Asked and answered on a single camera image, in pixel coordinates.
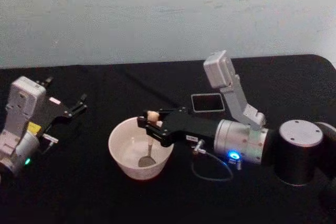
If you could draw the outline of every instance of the white wall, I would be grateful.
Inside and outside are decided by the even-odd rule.
[[[319,54],[336,0],[0,0],[0,67]]]

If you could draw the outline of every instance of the green led light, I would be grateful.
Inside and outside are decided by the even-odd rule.
[[[26,159],[25,165],[28,165],[30,163],[30,158]]]

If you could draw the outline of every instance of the blue led light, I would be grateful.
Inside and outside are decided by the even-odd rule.
[[[238,152],[234,152],[234,151],[231,151],[231,152],[229,152],[228,153],[228,156],[230,157],[230,158],[233,158],[233,159],[240,159],[240,155],[239,155],[239,153]]]

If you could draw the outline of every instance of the metal spoon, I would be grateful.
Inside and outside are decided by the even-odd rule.
[[[138,162],[139,167],[147,167],[156,164],[155,160],[151,157],[153,146],[153,138],[148,137],[148,155],[141,157]]]

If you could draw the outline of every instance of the sticker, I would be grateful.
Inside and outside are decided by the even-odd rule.
[[[36,135],[41,129],[40,125],[37,125],[35,123],[29,122],[28,124],[28,130],[32,132],[34,135]]]
[[[189,136],[189,135],[186,135],[185,138],[187,140],[190,140],[190,141],[193,141],[193,142],[198,142],[198,137],[196,136]]]
[[[49,98],[49,101],[51,101],[51,102],[53,102],[53,103],[55,103],[55,104],[57,104],[57,105],[59,105],[59,104],[61,103],[61,101],[58,101],[57,99],[55,99],[55,98],[53,98],[53,97],[50,97],[50,98]]]

